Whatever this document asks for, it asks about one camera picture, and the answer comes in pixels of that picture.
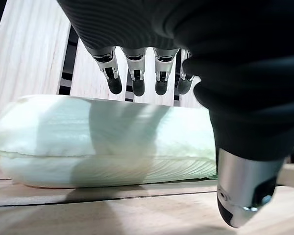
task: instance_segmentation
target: ribbed black cover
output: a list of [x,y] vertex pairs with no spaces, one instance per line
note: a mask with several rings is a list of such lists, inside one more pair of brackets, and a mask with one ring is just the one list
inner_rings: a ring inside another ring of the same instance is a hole
[[93,49],[176,48],[156,34],[141,0],[58,0],[83,43]]

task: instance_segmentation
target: wooden floor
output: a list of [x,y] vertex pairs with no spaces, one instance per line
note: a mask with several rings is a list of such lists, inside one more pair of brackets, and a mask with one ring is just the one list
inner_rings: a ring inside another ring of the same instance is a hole
[[0,235],[294,235],[294,189],[239,229],[219,215],[216,193],[0,207]]

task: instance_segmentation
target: wooden slat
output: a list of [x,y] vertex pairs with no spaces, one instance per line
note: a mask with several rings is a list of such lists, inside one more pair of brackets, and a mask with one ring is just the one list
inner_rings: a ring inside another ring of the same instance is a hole
[[55,0],[7,1],[0,22],[0,112],[22,95],[57,94],[69,30]]
[[155,54],[152,48],[146,50],[145,55],[145,93],[142,96],[135,96],[133,102],[148,103],[148,104],[161,104],[173,106],[174,100],[174,80],[175,80],[175,61],[171,69],[168,80],[168,89],[164,95],[158,95],[155,91],[156,73],[155,73]]
[[89,98],[125,100],[127,62],[120,47],[116,47],[115,55],[118,61],[119,75],[122,83],[122,92],[110,92],[106,78],[100,71],[98,64],[88,53],[81,40],[78,41],[73,79],[70,95]]
[[278,184],[294,187],[294,164],[285,164],[282,167]]
[[200,82],[200,78],[195,76],[191,85],[190,90],[186,94],[180,94],[180,106],[188,108],[200,108],[203,107],[195,98],[194,86]]
[[181,181],[174,183],[130,185],[98,188],[30,188],[0,180],[0,206],[38,205],[46,203],[89,202],[107,199],[212,192],[216,180]]
[[294,188],[276,191],[272,202],[239,229],[222,220],[213,192],[0,207],[0,235],[294,235]]

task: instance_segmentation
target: wooden surface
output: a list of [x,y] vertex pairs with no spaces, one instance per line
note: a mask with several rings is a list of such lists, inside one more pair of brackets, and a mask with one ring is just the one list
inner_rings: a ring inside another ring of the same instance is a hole
[[0,22],[0,112],[22,95],[57,94],[69,30],[55,0],[7,1]]
[[30,188],[13,183],[12,180],[0,180],[0,206],[89,202],[107,199],[212,192],[216,190],[216,180],[59,189]]
[[174,80],[175,80],[175,62],[174,58],[171,73],[168,79],[168,89],[164,95],[158,95],[155,90],[156,72],[155,72],[155,54],[151,47],[146,50],[145,55],[145,93],[138,97],[134,95],[133,102],[147,104],[161,104],[173,106],[174,100]]
[[202,105],[196,100],[194,95],[194,86],[200,82],[200,78],[195,76],[190,90],[186,94],[180,94],[180,106],[188,108],[200,108]]
[[278,183],[294,187],[294,164],[285,164],[279,174]]
[[122,92],[110,92],[104,74],[100,71],[94,58],[88,53],[81,40],[78,40],[73,79],[70,95],[89,98],[125,100],[127,62],[120,47],[116,47],[115,55],[118,61],[119,75],[122,83]]
[[216,193],[131,198],[59,205],[0,207],[0,235],[294,235],[294,189],[245,226],[223,222]]

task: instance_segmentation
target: robotic hand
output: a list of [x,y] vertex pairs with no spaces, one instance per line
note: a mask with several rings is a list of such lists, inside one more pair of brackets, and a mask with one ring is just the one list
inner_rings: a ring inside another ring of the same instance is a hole
[[[166,62],[177,48],[188,50],[183,70],[200,76],[194,94],[214,129],[223,219],[240,227],[270,201],[294,148],[294,0],[58,2],[97,62],[105,58],[102,48],[110,48],[108,55],[113,46],[123,48],[137,95],[144,93],[144,48],[156,48],[159,94]],[[107,58],[109,66],[100,68],[117,93],[118,69]]]

